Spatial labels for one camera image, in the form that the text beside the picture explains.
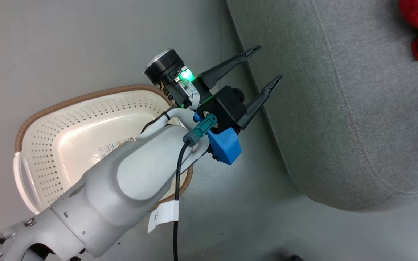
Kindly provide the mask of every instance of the gray fabric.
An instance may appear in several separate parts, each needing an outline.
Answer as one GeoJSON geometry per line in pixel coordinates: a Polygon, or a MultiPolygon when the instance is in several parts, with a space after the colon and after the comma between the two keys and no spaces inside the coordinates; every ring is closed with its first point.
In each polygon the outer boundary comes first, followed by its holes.
{"type": "Polygon", "coordinates": [[[396,0],[228,0],[290,176],[313,200],[384,210],[418,198],[418,62],[396,0]]]}

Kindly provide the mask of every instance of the bolt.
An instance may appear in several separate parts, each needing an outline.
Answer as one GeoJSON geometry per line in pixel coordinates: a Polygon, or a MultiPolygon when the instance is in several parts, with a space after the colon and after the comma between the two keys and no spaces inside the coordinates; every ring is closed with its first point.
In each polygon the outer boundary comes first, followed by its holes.
{"type": "Polygon", "coordinates": [[[31,227],[31,226],[33,226],[35,223],[36,223],[36,222],[35,222],[35,218],[34,218],[34,217],[31,217],[31,218],[29,218],[28,220],[26,220],[26,221],[24,222],[24,225],[25,225],[26,227],[31,227]]]}

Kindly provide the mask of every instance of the floor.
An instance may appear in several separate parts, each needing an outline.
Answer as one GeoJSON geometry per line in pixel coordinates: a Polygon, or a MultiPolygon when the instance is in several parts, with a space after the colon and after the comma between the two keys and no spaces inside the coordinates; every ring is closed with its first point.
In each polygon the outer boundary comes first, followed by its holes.
{"type": "MultiPolygon", "coordinates": [[[[0,0],[0,230],[30,217],[12,174],[23,121],[81,94],[148,83],[144,66],[169,47],[195,73],[238,53],[224,1],[0,0]]],[[[255,95],[246,67],[225,85],[255,95]]],[[[320,205],[289,179],[263,115],[239,138],[232,166],[208,156],[195,166],[181,198],[181,260],[418,261],[418,202],[382,213],[320,205]]],[[[146,228],[144,219],[95,260],[171,260],[172,225],[146,228]]]]}

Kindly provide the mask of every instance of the basket rim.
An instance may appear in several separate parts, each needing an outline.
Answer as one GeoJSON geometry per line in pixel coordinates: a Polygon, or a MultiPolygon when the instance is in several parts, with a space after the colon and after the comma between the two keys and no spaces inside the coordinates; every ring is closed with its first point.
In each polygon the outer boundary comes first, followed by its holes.
{"type": "MultiPolygon", "coordinates": [[[[154,92],[155,94],[158,94],[159,96],[161,96],[168,104],[169,106],[172,106],[173,103],[167,98],[167,96],[165,94],[162,93],[162,91],[160,91],[158,88],[151,86],[149,84],[132,84],[132,85],[127,85],[127,86],[120,86],[120,87],[115,87],[115,88],[110,88],[110,89],[106,89],[103,91],[95,91],[95,92],[91,92],[89,94],[84,94],[81,96],[77,96],[75,98],[72,99],[68,99],[67,101],[63,101],[61,103],[55,104],[53,106],[50,106],[46,109],[42,109],[41,111],[36,112],[35,114],[33,114],[32,116],[28,117],[28,119],[22,124],[22,126],[20,126],[20,129],[17,133],[17,136],[15,138],[15,152],[22,152],[22,142],[24,140],[24,136],[25,133],[27,132],[28,128],[38,119],[40,119],[41,117],[44,117],[50,113],[53,113],[55,111],[58,111],[60,109],[64,109],[67,108],[69,106],[84,102],[84,101],[88,101],[91,99],[95,99],[95,98],[99,98],[99,97],[103,97],[103,96],[107,96],[110,94],[119,94],[121,92],[126,92],[126,91],[151,91],[154,92]]],[[[191,181],[191,178],[193,177],[193,166],[188,167],[187,169],[187,174],[186,174],[186,179],[184,181],[184,183],[181,185],[180,187],[180,195],[182,195],[185,190],[188,188],[188,185],[191,181]]],[[[160,200],[156,206],[154,206],[153,210],[156,209],[160,204],[164,203],[164,202],[168,202],[170,200],[172,200],[172,198],[175,196],[175,193],[160,200]]]]}

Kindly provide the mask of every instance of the teal connector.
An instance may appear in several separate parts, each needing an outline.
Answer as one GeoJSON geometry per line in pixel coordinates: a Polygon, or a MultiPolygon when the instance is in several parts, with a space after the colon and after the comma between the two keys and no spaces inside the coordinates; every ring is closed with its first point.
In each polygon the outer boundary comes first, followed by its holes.
{"type": "Polygon", "coordinates": [[[189,142],[189,147],[193,147],[199,142],[199,139],[206,135],[212,127],[217,124],[217,118],[214,114],[208,114],[204,119],[202,119],[198,125],[192,130],[190,130],[183,137],[183,142],[189,142]]]}

